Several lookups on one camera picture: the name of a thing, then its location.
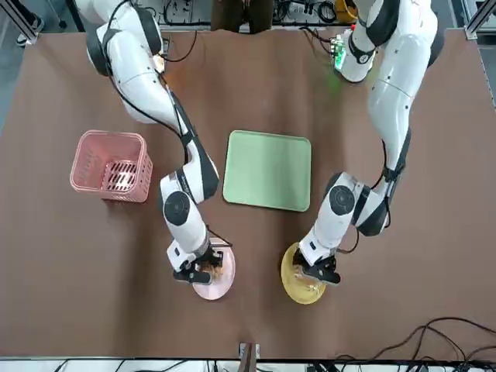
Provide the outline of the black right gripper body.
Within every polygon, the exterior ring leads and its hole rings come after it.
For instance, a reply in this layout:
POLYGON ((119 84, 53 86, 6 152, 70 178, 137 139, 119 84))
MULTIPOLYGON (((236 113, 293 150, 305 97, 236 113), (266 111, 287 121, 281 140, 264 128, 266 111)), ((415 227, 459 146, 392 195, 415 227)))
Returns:
POLYGON ((222 272, 223 256, 221 250, 208 248, 204 255, 183 264, 178 272, 174 271, 173 277, 189 284, 211 284, 214 277, 222 272))

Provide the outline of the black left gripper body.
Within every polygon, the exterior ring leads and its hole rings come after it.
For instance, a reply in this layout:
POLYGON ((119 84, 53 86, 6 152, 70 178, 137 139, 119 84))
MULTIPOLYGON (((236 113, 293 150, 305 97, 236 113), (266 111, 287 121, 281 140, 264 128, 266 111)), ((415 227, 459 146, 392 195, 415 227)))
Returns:
POLYGON ((336 272, 336 258, 334 256, 318 260, 311 266, 301 252, 297 251, 293 256, 293 264, 301 267, 301 273, 304 277, 331 285, 338 285, 341 282, 341 277, 336 272))

